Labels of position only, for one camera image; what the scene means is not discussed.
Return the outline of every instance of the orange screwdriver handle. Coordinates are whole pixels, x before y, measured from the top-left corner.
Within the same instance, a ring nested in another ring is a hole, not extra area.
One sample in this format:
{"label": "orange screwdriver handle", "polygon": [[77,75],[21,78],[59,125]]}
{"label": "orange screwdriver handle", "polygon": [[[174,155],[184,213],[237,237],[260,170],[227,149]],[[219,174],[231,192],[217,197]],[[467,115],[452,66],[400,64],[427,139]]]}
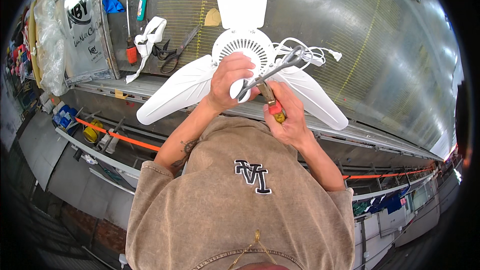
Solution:
{"label": "orange screwdriver handle", "polygon": [[128,62],[130,63],[130,65],[135,65],[135,63],[137,62],[137,48],[136,47],[131,47],[131,48],[127,48],[127,58],[128,58]]}
{"label": "orange screwdriver handle", "polygon": [[282,105],[278,100],[275,100],[274,105],[268,105],[268,113],[273,115],[278,123],[283,123],[285,121],[285,114],[283,113]]}

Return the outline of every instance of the metal table surface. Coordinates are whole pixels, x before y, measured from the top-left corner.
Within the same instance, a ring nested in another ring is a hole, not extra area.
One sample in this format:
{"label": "metal table surface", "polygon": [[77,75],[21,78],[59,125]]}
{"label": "metal table surface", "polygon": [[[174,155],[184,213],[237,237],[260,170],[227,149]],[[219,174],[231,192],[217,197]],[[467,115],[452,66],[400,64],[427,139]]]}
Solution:
{"label": "metal table surface", "polygon": [[[138,0],[131,0],[130,10],[135,11],[137,4]],[[171,39],[173,49],[215,7],[216,0],[147,0],[144,21],[130,16],[131,33],[141,33],[147,19],[163,17],[164,40]],[[123,75],[137,70],[125,54],[125,16],[108,14]],[[339,62],[325,53],[327,63],[310,65],[307,72],[348,118],[426,149],[445,130],[453,140],[452,74],[460,60],[455,34],[438,0],[268,0],[260,30],[273,42],[295,37],[310,46],[341,52]],[[210,54],[223,31],[221,25],[202,27],[179,66]],[[160,65],[152,56],[143,72],[157,75]]]}

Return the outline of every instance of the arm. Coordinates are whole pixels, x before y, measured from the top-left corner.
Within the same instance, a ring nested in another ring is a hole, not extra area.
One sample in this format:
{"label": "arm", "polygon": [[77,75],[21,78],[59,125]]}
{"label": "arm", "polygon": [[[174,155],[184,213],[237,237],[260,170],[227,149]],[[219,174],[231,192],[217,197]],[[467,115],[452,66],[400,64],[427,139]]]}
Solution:
{"label": "arm", "polygon": [[292,145],[305,158],[311,176],[325,191],[345,190],[342,174],[335,163],[320,147],[314,134],[307,128],[303,103],[285,83],[269,81],[276,99],[285,109],[286,120],[278,123],[263,107],[263,116],[273,136],[286,145]]}
{"label": "arm", "polygon": [[[175,175],[189,158],[198,138],[210,122],[221,112],[238,105],[238,101],[230,97],[230,86],[234,81],[252,77],[253,73],[248,69],[253,68],[255,65],[242,52],[224,57],[213,74],[210,92],[166,139],[154,162]],[[250,100],[259,93],[258,88],[252,89]]]}

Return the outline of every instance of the embroidered logo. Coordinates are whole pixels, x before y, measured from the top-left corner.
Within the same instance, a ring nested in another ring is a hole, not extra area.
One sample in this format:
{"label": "embroidered logo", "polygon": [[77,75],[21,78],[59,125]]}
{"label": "embroidered logo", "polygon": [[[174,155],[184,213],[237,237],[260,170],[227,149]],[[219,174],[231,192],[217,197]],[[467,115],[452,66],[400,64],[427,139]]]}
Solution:
{"label": "embroidered logo", "polygon": [[235,164],[237,164],[235,174],[243,175],[248,185],[254,185],[258,179],[260,187],[255,188],[255,193],[272,194],[272,189],[268,189],[265,182],[265,174],[268,173],[268,170],[262,168],[262,164],[250,164],[243,159],[236,159]]}

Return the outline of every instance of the fan vent slot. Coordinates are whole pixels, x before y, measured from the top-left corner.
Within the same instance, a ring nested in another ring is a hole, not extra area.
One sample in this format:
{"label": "fan vent slot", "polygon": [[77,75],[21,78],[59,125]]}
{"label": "fan vent slot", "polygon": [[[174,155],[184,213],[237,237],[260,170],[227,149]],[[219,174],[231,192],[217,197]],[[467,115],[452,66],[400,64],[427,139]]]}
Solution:
{"label": "fan vent slot", "polygon": [[260,69],[264,69],[267,66],[267,53],[265,49],[252,39],[234,39],[227,43],[219,54],[219,61],[224,57],[231,55],[236,50],[248,49],[253,51],[260,59]]}

